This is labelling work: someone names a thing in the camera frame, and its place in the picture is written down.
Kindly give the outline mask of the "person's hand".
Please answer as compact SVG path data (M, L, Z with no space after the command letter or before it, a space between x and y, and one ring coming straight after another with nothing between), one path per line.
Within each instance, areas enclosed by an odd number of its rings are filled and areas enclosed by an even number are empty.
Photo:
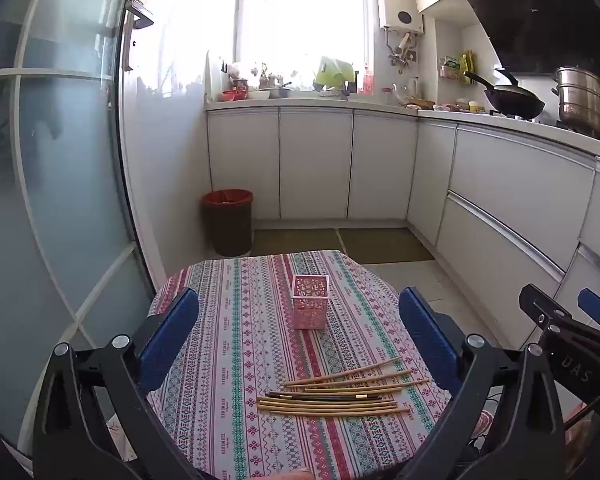
M600 433L600 418L589 412L570 427L565 427L566 448L569 454L583 453Z

